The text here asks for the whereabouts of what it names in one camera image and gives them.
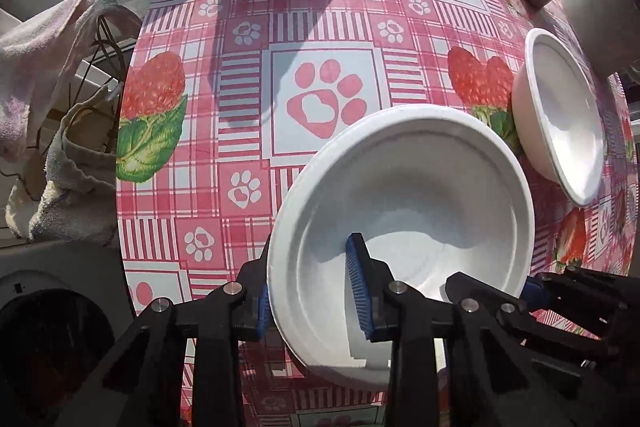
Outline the white paper bowl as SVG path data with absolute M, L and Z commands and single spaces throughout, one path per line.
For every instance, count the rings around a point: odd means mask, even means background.
M 518 139 L 533 168 L 586 207 L 603 174 L 604 132 L 596 98 L 573 54 L 550 31 L 531 29 L 511 105 Z
M 294 181 L 270 237 L 270 306 L 312 376 L 381 391 L 390 345 L 358 324 L 349 235 L 425 297 L 462 272 L 512 296 L 533 257 L 532 195 L 515 154 L 475 117 L 420 104 L 380 110 L 330 140 Z

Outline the white washing machine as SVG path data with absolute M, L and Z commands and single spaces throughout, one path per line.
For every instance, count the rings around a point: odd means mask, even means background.
M 2 246 L 2 425 L 54 425 L 132 321 L 118 249 L 64 241 Z

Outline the beige towel on rack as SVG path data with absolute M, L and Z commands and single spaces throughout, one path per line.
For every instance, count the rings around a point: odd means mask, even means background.
M 6 225 L 19 239 L 119 246 L 116 95 L 103 87 L 61 119 L 49 150 L 33 153 L 12 186 Z

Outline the white towel on rack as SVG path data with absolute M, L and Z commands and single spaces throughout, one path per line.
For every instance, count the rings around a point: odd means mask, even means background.
M 117 0 L 63 0 L 1 37 L 1 158 L 17 161 L 88 56 L 105 17 L 137 37 L 141 20 Z

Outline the pink checked strawberry tablecloth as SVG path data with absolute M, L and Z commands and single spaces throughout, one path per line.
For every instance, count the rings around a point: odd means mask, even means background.
M 532 23 L 523 0 L 152 0 L 117 144 L 134 307 L 233 280 L 311 156 L 363 116 L 449 106 L 515 145 L 506 94 Z

